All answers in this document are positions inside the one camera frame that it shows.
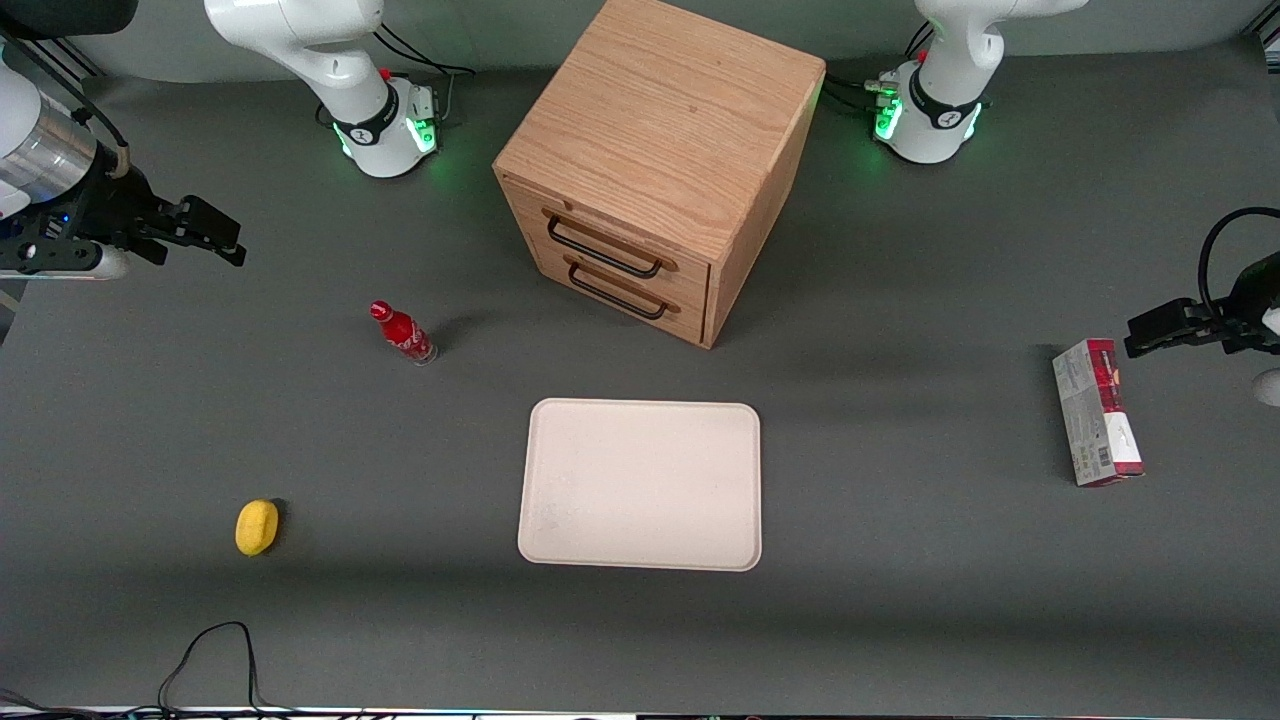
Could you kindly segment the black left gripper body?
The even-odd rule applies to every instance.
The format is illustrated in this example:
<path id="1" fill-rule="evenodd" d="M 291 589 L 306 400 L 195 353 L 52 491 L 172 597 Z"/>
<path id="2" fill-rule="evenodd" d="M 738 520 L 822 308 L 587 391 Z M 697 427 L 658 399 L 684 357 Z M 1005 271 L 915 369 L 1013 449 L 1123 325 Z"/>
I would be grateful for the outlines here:
<path id="1" fill-rule="evenodd" d="M 1272 252 L 1248 265 L 1224 301 L 1224 318 L 1231 331 L 1231 337 L 1224 341 L 1224 352 L 1277 356 L 1277 302 L 1279 252 Z"/>

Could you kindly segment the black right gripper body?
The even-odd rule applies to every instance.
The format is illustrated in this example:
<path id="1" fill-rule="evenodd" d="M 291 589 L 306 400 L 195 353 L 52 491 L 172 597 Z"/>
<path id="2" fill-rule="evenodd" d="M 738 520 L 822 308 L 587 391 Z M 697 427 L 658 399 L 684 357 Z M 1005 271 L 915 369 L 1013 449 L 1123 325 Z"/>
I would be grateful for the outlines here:
<path id="1" fill-rule="evenodd" d="M 177 214 L 138 170 L 120 179 L 92 170 L 61 196 L 3 218 L 3 274 L 123 275 L 129 256 L 148 261 L 150 234 L 182 236 Z"/>

